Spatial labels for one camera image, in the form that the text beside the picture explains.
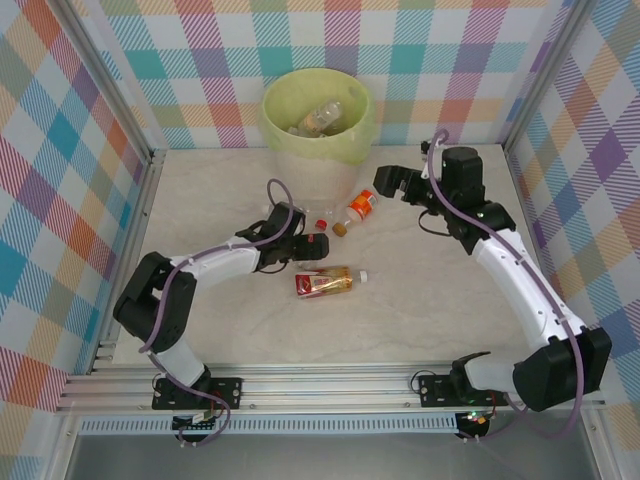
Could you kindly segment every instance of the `plaid wall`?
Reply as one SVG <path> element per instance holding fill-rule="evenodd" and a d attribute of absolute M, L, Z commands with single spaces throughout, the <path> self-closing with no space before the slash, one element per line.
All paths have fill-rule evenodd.
<path fill-rule="evenodd" d="M 0 479 L 33 478 L 96 337 L 142 162 L 44 0 L 0 2 Z"/>
<path fill-rule="evenodd" d="M 613 340 L 606 393 L 640 467 L 640 0 L 600 1 L 513 153 L 546 273 Z"/>
<path fill-rule="evenodd" d="M 96 15 L 87 7 L 98 3 Z M 255 117 L 265 86 L 306 67 L 371 88 L 381 144 L 418 143 L 437 125 L 452 141 L 494 143 L 572 3 L 74 0 L 149 141 L 171 148 L 262 146 Z M 126 65 L 107 48 L 114 34 Z"/>

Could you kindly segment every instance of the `bottle cap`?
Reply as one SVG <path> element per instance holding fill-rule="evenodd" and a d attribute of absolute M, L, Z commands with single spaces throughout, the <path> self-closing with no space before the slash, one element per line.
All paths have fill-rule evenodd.
<path fill-rule="evenodd" d="M 336 223 L 333 226 L 332 230 L 333 230 L 333 233 L 335 233 L 339 237 L 344 237 L 347 234 L 347 227 L 345 227 L 341 223 Z"/>
<path fill-rule="evenodd" d="M 320 230 L 321 232 L 324 232 L 327 229 L 327 221 L 320 218 L 316 222 L 316 229 Z"/>

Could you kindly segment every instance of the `red cap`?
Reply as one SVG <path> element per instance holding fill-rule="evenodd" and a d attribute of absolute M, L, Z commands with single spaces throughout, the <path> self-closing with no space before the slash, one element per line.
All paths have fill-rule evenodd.
<path fill-rule="evenodd" d="M 327 221 L 320 219 L 316 222 L 316 229 L 320 230 L 321 232 L 324 232 L 327 229 Z"/>

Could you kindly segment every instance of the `plastic bottle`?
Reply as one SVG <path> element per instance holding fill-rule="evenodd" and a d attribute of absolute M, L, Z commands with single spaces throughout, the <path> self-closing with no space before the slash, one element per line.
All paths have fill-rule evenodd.
<path fill-rule="evenodd" d="M 376 196 L 369 190 L 363 190 L 360 192 L 360 195 L 344 209 L 344 213 L 332 228 L 333 233 L 339 237 L 344 237 L 347 231 L 354 225 L 362 222 L 362 220 L 373 211 L 377 204 L 378 199 Z"/>
<path fill-rule="evenodd" d="M 302 119 L 298 124 L 298 135 L 318 138 L 340 117 L 342 117 L 342 104 L 337 100 L 329 100 Z"/>
<path fill-rule="evenodd" d="M 315 298 L 336 293 L 346 293 L 353 289 L 353 283 L 366 283 L 369 275 L 360 270 L 354 279 L 349 267 L 330 267 L 296 273 L 298 298 Z"/>

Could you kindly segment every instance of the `marble floor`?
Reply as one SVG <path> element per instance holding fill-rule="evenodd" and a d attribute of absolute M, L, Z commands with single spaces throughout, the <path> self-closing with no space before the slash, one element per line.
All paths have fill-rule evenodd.
<path fill-rule="evenodd" d="M 507 208 L 533 252 L 502 149 L 477 148 L 487 198 Z M 271 156 L 266 149 L 170 151 L 142 254 L 197 252 L 263 218 Z M 419 147 L 374 147 L 358 188 L 370 186 L 376 168 L 388 164 L 422 168 Z M 346 237 L 330 234 L 331 253 L 321 265 L 370 273 L 369 283 L 350 293 L 299 300 L 293 265 L 201 292 L 187 326 L 190 345 L 212 363 L 430 361 L 523 349 L 520 325 L 491 277 L 455 240 L 422 232 L 421 211 L 382 199 Z M 444 228 L 441 218 L 427 216 L 424 223 Z M 121 329 L 114 362 L 146 362 L 140 344 Z"/>

